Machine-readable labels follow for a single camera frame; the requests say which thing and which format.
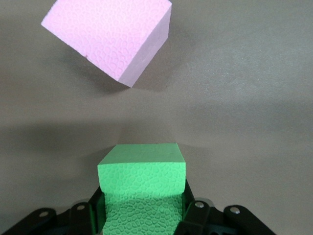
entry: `gray background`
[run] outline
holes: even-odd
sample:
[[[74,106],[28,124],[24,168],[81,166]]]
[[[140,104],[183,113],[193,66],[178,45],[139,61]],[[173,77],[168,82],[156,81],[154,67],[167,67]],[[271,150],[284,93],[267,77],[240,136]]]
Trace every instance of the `gray background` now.
[[[198,197],[313,234],[313,1],[174,0],[169,39],[131,89],[0,0],[0,233],[89,198],[117,143],[177,142]]]

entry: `pink foam cube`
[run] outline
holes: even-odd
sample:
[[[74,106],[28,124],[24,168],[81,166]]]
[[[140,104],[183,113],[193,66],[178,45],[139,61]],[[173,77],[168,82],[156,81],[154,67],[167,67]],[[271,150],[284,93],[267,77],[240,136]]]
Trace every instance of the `pink foam cube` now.
[[[168,38],[168,0],[57,0],[42,26],[132,87]]]

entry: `metal bolt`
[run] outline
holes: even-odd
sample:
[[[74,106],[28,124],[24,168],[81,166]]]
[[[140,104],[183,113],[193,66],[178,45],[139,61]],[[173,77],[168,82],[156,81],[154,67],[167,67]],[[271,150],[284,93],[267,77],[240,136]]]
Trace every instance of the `metal bolt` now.
[[[233,212],[234,214],[240,214],[240,210],[237,207],[231,207],[230,211]]]
[[[45,211],[44,211],[44,212],[41,212],[41,213],[40,213],[39,217],[42,218],[42,217],[47,216],[48,214],[49,214],[49,212],[47,212],[47,211],[45,212]]]
[[[81,210],[83,210],[83,209],[85,209],[85,206],[84,206],[84,205],[80,205],[80,206],[77,207],[77,210],[78,210],[78,211],[81,211]]]
[[[203,208],[204,207],[204,204],[202,202],[196,202],[195,205],[198,208]]]

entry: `textured foam surface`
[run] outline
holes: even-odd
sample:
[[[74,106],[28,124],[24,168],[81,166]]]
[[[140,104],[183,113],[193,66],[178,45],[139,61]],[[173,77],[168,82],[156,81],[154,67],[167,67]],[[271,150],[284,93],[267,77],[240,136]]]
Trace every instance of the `textured foam surface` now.
[[[42,26],[132,86],[168,37],[168,0],[57,0]]]
[[[186,165],[175,143],[117,145],[98,165],[104,234],[169,234],[181,220]]]

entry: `cube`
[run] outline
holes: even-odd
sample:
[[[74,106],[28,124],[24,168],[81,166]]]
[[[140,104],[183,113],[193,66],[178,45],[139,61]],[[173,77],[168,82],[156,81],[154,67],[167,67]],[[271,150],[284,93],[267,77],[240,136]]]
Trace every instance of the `cube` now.
[[[106,235],[172,235],[181,221],[186,163],[176,143],[117,145],[99,163]]]
[[[42,26],[132,87],[168,38],[168,0],[57,0]]]

